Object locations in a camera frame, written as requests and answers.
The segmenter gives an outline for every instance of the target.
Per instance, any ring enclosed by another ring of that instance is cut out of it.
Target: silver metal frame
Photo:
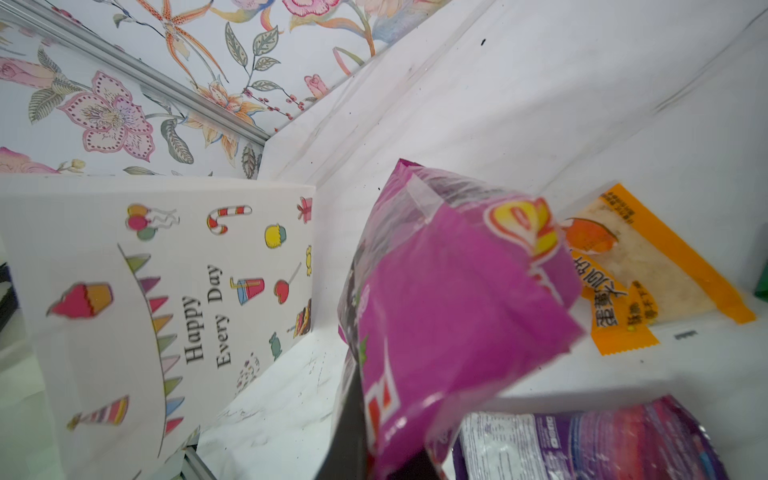
[[[97,62],[108,65],[133,78],[139,84],[155,90],[168,100],[196,111],[223,127],[224,130],[238,135],[246,141],[264,145],[270,138],[264,130],[238,120],[222,108],[218,108],[193,93],[189,88],[185,88],[177,81],[118,50],[89,31],[68,22],[35,0],[0,0],[0,12],[3,11],[29,23],[35,30],[45,32],[47,36],[63,45],[67,45],[75,51],[83,52]]]

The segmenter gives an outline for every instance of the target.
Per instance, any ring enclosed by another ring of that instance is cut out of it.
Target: plastic bag
[[[648,325],[719,309],[755,320],[739,293],[621,184],[563,222],[592,304],[592,338],[610,355],[658,344]]]
[[[581,284],[546,202],[401,160],[339,302],[358,360],[373,474],[425,445],[581,335]]]
[[[453,449],[457,480],[727,480],[697,420],[672,396],[626,409],[472,413]]]

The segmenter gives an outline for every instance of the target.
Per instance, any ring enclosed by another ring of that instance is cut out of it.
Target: nutrition label
[[[471,413],[461,439],[469,480],[549,480],[533,415]]]

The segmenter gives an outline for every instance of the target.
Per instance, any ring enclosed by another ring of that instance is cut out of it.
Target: purple candy package
[[[672,396],[625,409],[476,412],[453,448],[457,480],[727,480],[704,428]]]
[[[462,417],[569,351],[581,292],[541,198],[400,160],[339,301],[362,377],[372,477],[421,449],[442,462]]]

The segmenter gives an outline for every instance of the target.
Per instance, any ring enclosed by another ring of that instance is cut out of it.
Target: marble countertop
[[[547,198],[619,180],[749,292],[768,258],[767,0],[454,0],[264,150],[260,179],[314,184],[315,329],[203,431],[219,480],[310,479],[328,448],[346,346],[336,303],[398,158]],[[589,409],[672,392],[733,478],[768,451],[768,306],[735,327],[602,357],[589,338],[488,407]],[[588,312],[577,305],[576,317]]]

